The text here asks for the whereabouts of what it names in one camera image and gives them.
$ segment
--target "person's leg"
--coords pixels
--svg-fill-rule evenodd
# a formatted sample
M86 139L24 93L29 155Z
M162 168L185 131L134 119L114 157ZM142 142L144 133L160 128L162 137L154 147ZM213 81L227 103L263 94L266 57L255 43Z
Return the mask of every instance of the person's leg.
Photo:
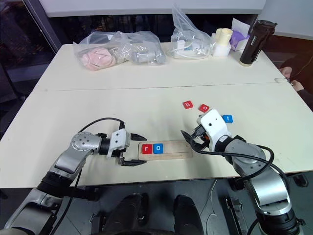
M109 216L103 231L132 230L138 225L137 217L142 196L133 194L125 197Z
M190 197L178 195L174 202L175 232L180 235L204 235L201 219Z

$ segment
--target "dark pants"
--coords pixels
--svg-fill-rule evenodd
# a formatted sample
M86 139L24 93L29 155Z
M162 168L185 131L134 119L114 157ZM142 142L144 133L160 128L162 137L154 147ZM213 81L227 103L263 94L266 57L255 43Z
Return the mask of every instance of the dark pants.
M125 197L113 210L101 235L204 235L197 208L190 197L179 195L174 201L175 233L162 230L142 230L138 226L144 207L140 194Z

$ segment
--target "plastic bag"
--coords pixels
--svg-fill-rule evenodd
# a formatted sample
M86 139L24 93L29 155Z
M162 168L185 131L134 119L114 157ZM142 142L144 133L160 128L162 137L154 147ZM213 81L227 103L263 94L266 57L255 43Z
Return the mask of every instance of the plastic bag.
M137 64L163 64L166 60L158 37L149 31L93 32L79 44L73 45L75 56L83 66L93 71L127 60Z
M198 30L190 19L173 6L174 32L167 54L174 58L203 59L210 54L211 37Z

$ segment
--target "white table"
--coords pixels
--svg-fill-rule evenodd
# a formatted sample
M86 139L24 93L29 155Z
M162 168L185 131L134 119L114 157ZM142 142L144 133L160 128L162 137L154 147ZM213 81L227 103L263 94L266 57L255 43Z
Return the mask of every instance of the white table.
M186 110L182 102L189 99L195 107ZM221 114L232 114L234 123L228 124L230 132L248 142L272 148L276 154L274 163L284 172L313 169L313 113L287 82L50 90L33 92L28 97L0 141L0 188L36 187L55 159L67 149L72 136L97 118L120 118L126 122L128 131L149 141L182 140L180 130L191 132L197 126L196 119L201 114L197 107L202 103ZM111 133L117 128L118 123L103 121L88 131ZM124 156L136 158L137 146L132 141ZM150 161L126 167L117 165L115 159L97 155L87 158L80 185L231 176L237 173L220 156L194 153L187 160Z
M168 58L168 63L162 66L134 66L131 62L125 62L94 72L78 63L72 45L63 45L34 91L275 83L275 79L284 79L263 52L251 67L243 67L238 63L241 53L231 52L225 58L209 56L202 60Z

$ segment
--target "black thermos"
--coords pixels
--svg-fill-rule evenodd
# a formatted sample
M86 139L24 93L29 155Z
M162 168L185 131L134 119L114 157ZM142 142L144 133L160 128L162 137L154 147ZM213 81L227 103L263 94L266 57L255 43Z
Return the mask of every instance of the black thermos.
M244 52L240 57L239 64L242 66L252 65L266 40L275 32L276 25L277 23L272 23L271 21L256 21Z

